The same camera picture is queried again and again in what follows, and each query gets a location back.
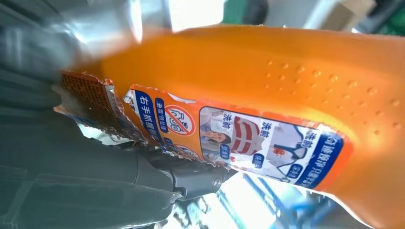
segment bottle surface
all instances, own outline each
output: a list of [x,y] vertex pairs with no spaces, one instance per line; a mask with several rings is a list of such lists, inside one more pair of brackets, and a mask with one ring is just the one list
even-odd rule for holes
[[139,84],[332,127],[346,152],[314,189],[386,228],[404,223],[404,57],[397,37],[225,26],[159,37],[80,71],[112,80],[120,99]]

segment bottle label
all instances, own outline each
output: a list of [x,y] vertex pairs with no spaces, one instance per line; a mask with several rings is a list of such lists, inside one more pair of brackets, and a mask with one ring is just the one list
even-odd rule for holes
[[321,123],[184,100],[139,85],[124,101],[165,153],[311,189],[324,180],[347,140]]

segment prohibition symbol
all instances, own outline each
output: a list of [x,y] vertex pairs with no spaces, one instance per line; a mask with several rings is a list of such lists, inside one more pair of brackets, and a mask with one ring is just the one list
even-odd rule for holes
[[191,158],[200,158],[197,153],[195,153],[192,149],[175,144],[176,148],[179,150],[180,155],[185,156],[185,157],[191,157]]
[[175,105],[165,107],[166,120],[169,129],[181,136],[189,136],[194,133],[195,124],[191,115],[183,108]]

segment laundry detergent bottle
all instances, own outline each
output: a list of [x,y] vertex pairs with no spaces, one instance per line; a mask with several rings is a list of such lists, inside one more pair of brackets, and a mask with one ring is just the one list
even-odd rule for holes
[[167,153],[328,193],[405,227],[405,40],[265,26],[150,39],[72,72],[108,80]]

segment blue label banner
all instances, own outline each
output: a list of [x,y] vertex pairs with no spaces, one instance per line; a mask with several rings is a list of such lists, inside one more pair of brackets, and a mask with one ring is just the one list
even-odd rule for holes
[[156,112],[158,113],[158,123],[159,123],[160,130],[164,133],[168,133],[169,129],[167,128],[166,114],[165,114],[165,110],[164,110],[163,99],[156,98],[155,106],[156,106]]
[[315,188],[332,168],[343,145],[343,139],[336,133],[323,132],[311,160],[295,184]]
[[135,97],[137,100],[139,116],[142,120],[142,124],[148,131],[150,136],[159,141],[164,146],[158,125],[155,119],[155,111],[153,109],[153,101],[148,94],[142,91],[135,90]]

